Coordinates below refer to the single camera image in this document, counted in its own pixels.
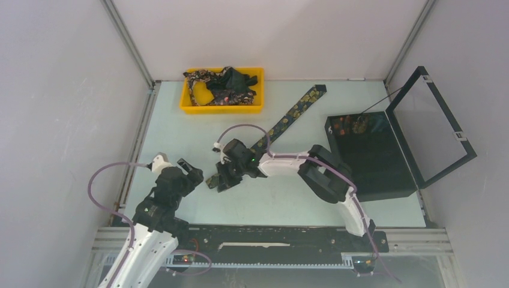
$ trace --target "black storage box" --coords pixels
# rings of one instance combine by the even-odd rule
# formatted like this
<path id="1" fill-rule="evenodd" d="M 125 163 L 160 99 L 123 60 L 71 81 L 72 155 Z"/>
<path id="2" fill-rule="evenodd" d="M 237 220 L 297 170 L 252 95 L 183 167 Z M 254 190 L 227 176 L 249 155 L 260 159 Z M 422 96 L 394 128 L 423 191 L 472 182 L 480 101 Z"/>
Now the black storage box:
<path id="1" fill-rule="evenodd" d="M 442 116 L 445 115 L 443 118 L 450 124 L 449 128 L 452 128 L 450 137 L 455 137 L 458 143 L 461 143 L 458 145 L 459 149 L 464 149 L 458 154 L 459 159 L 454 159 L 452 164 L 441 168 L 438 173 L 426 173 L 426 179 L 394 113 L 396 106 L 420 79 L 429 88 L 427 92 L 434 96 L 436 107 L 439 107 L 438 110 L 443 112 Z M 429 121 L 430 129 L 434 128 L 433 120 Z M 433 80 L 422 66 L 415 70 L 387 110 L 362 115 L 329 116 L 325 123 L 325 131 L 331 152 L 339 155 L 352 168 L 352 177 L 358 188 L 357 197 L 360 201 L 410 196 L 419 188 L 428 187 L 477 156 Z"/>

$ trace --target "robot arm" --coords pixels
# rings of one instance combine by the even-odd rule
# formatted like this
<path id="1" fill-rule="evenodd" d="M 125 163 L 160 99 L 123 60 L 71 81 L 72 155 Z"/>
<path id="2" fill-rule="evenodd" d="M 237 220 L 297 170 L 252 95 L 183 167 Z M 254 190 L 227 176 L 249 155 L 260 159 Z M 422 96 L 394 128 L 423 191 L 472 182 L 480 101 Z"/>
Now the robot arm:
<path id="1" fill-rule="evenodd" d="M 336 204 L 345 221 L 345 228 L 350 234 L 364 238 L 367 230 L 372 233 L 375 229 L 374 222 L 360 205 L 355 204 L 359 201 L 352 193 L 354 188 L 331 171 L 310 160 L 310 158 L 319 160 L 351 179 L 350 168 L 324 147 L 314 145 L 309 151 L 294 154 L 260 154 L 247 149 L 237 139 L 224 146 L 215 143 L 214 147 L 216 152 L 221 153 L 221 161 L 216 167 L 223 182 L 218 191 L 239 184 L 246 174 L 252 178 L 297 174 L 320 199 Z"/>
<path id="2" fill-rule="evenodd" d="M 157 154 L 147 165 L 158 175 L 156 186 L 136 207 L 134 239 L 129 232 L 119 256 L 99 288 L 147 287 L 164 260 L 177 248 L 179 239 L 187 240 L 188 222 L 176 218 L 175 211 L 182 198 L 203 182 L 203 171 L 183 159 L 177 163 L 187 175 L 168 162 L 163 153 Z"/>

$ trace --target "black frame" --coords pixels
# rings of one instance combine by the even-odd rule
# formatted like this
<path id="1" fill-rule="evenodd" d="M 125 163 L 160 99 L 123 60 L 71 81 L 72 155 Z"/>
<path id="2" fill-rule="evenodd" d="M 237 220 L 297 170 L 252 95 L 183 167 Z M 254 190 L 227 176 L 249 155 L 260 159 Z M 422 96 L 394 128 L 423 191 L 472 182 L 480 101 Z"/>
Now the black frame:
<path id="1" fill-rule="evenodd" d="M 349 234 L 344 227 L 235 226 L 189 224 L 188 237 L 196 239 L 200 251 L 214 263 L 308 265 L 342 263 L 341 253 L 373 253 L 367 237 Z M 389 252 L 384 231 L 372 232 L 380 253 Z M 280 242 L 284 247 L 224 246 L 226 242 Z M 192 242 L 179 249 L 194 250 Z"/>
<path id="2" fill-rule="evenodd" d="M 419 67 L 417 67 L 417 69 L 415 69 L 412 76 L 406 81 L 405 85 L 400 90 L 400 92 L 396 95 L 396 97 L 391 102 L 389 107 L 387 107 L 387 109 L 385 110 L 385 113 L 387 114 L 387 118 L 389 119 L 389 122 L 391 123 L 391 125 L 394 129 L 394 134 L 396 135 L 396 138 L 400 142 L 401 149 L 408 161 L 410 170 L 411 170 L 412 174 L 414 175 L 415 182 L 417 183 L 417 187 L 423 189 L 423 188 L 426 188 L 426 187 L 430 186 L 431 184 L 435 183 L 436 181 L 440 180 L 445 175 L 458 169 L 461 165 L 474 159 L 475 157 L 477 157 L 477 154 L 475 153 L 475 151 L 474 151 L 472 145 L 470 144 L 470 142 L 468 141 L 468 139 L 462 140 L 460 142 L 466 151 L 466 155 L 463 156 L 462 158 L 460 158 L 459 160 L 457 160 L 456 162 L 454 162 L 453 164 L 451 164 L 450 166 L 448 166 L 447 168 L 445 168 L 444 170 L 440 171 L 439 173 L 437 173 L 435 176 L 431 177 L 427 181 L 424 180 L 423 175 L 421 174 L 421 170 L 417 166 L 417 162 L 415 161 L 415 158 L 412 155 L 410 147 L 408 146 L 408 142 L 406 141 L 406 139 L 403 135 L 403 131 L 401 130 L 401 127 L 396 119 L 395 114 L 394 114 L 394 109 L 396 108 L 396 106 L 401 102 L 403 97 L 408 93 L 408 91 L 410 91 L 410 89 L 412 88 L 414 83 L 417 82 L 417 80 L 419 78 L 421 78 L 421 76 L 427 76 L 428 79 L 430 79 L 429 74 L 426 71 L 426 69 L 424 68 L 424 66 L 419 66 Z M 433 93 L 433 96 L 435 97 L 436 101 L 440 105 L 440 108 L 442 109 L 445 116 L 447 117 L 449 124 L 451 124 L 454 132 L 462 132 L 463 130 L 461 129 L 460 124 L 458 124 L 458 121 L 456 120 L 453 113 L 451 112 L 451 110 L 449 109 L 447 104 L 445 103 L 445 100 L 442 97 L 442 95 L 440 94 L 440 92 L 438 91 L 438 88 L 436 87 L 435 83 L 433 83 L 432 80 L 428 80 L 426 82 L 427 82 L 429 89 Z"/>

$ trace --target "black strap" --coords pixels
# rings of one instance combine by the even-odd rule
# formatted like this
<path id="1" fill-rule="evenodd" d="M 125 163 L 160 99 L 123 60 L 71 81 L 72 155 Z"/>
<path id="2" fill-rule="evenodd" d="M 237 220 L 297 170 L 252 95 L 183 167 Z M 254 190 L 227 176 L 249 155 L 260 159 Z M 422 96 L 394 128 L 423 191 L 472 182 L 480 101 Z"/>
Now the black strap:
<path id="1" fill-rule="evenodd" d="M 268 131 L 271 144 L 276 141 L 287 129 L 290 127 L 311 105 L 313 105 L 316 100 L 320 99 L 327 92 L 327 87 L 325 85 L 313 85 L 311 89 L 309 89 L 304 96 L 302 96 L 295 105 L 286 112 L 286 114 L 281 118 L 281 120 L 273 126 L 272 129 Z M 267 148 L 267 137 L 264 136 L 260 140 L 258 140 L 253 146 L 251 146 L 251 150 L 254 152 L 264 151 Z M 208 178 L 206 181 L 208 188 L 213 189 L 219 186 L 219 183 L 222 182 L 221 176 L 216 173 L 212 177 Z"/>

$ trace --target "yellow plastic tray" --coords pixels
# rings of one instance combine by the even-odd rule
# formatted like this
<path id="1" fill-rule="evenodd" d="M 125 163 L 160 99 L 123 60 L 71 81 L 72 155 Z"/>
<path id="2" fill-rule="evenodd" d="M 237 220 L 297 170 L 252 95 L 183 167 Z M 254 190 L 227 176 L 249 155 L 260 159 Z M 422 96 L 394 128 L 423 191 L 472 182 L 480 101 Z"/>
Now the yellow plastic tray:
<path id="1" fill-rule="evenodd" d="M 207 69 L 213 72 L 221 72 L 222 68 L 192 68 L 187 70 L 191 73 L 199 69 Z M 221 114 L 221 113 L 260 113 L 264 108 L 264 69 L 263 68 L 236 68 L 242 74 L 249 76 L 258 76 L 258 83 L 250 86 L 256 91 L 254 102 L 252 105 L 236 105 L 236 106 L 193 106 L 189 97 L 189 88 L 187 80 L 184 81 L 182 94 L 180 96 L 180 109 L 187 114 Z M 204 83 L 197 83 L 194 86 L 194 97 L 199 104 L 205 105 L 214 99 L 212 93 L 206 88 Z"/>

